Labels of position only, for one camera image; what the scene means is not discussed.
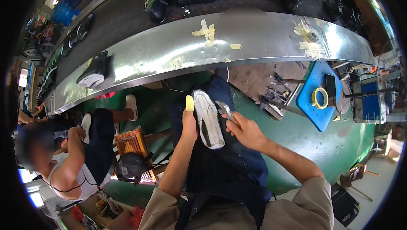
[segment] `white slipper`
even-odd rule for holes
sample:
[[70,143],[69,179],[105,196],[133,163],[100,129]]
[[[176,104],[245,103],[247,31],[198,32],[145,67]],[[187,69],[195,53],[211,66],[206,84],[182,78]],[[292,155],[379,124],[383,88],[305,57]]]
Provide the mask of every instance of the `white slipper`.
[[82,119],[81,128],[83,128],[86,133],[86,137],[83,139],[84,143],[86,143],[86,144],[89,144],[89,142],[90,142],[89,128],[90,128],[91,123],[92,123],[92,116],[90,114],[85,114],[84,118]]
[[126,96],[126,109],[127,108],[132,109],[134,112],[134,119],[132,119],[131,121],[136,121],[138,119],[138,111],[137,111],[137,104],[136,104],[134,95]]

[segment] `bag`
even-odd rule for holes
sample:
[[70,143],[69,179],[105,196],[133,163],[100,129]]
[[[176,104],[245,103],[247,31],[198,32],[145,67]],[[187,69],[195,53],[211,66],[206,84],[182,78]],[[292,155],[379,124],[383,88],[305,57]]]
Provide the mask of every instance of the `bag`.
[[359,202],[343,187],[332,197],[333,215],[344,226],[348,226],[359,214]]

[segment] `yellow finger tape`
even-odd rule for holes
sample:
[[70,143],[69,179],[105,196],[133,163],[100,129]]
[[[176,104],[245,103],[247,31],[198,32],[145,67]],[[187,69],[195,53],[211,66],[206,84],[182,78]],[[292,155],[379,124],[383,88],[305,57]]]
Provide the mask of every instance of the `yellow finger tape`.
[[185,100],[186,100],[185,110],[186,111],[194,111],[194,99],[192,98],[192,96],[187,95]]
[[[320,91],[323,95],[323,105],[320,105],[317,101],[317,93]],[[328,93],[324,88],[317,88],[312,92],[312,105],[315,106],[318,110],[325,109],[328,106]]]

